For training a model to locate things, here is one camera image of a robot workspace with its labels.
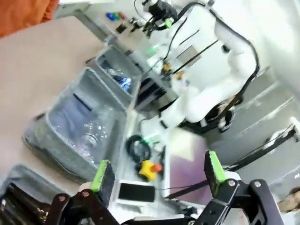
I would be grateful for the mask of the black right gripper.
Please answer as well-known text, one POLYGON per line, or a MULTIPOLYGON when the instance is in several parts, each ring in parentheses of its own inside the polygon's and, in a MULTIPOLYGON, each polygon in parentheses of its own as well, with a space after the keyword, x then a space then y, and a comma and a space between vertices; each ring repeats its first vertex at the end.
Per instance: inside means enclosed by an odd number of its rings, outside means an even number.
POLYGON ((152 15, 153 19, 149 19, 144 25, 142 32, 146 38, 150 38, 155 30, 155 22, 162 20, 161 29, 169 29, 172 27, 174 19, 171 17, 171 6, 163 0, 147 1, 147 11, 152 15))

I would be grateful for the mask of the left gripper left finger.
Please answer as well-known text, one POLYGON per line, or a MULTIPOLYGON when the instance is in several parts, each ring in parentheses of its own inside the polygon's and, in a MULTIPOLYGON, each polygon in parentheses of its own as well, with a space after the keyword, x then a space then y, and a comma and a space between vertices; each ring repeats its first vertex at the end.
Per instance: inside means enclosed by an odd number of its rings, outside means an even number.
POLYGON ((48 225, 78 225, 90 218, 96 225, 118 225, 108 210, 115 183, 115 174, 109 160, 100 163, 98 171, 88 188, 76 195, 57 194, 46 218, 48 225))

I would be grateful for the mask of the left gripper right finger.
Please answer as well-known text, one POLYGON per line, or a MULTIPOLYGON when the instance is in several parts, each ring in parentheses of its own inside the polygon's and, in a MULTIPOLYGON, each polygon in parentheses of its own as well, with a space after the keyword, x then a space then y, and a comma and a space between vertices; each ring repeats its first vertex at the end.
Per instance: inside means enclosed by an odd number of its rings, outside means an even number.
POLYGON ((213 198, 195 225, 220 225, 231 209, 241 209, 250 225, 284 224, 265 180, 256 179, 246 184, 228 178, 216 153, 210 150, 205 153, 204 172, 213 198))

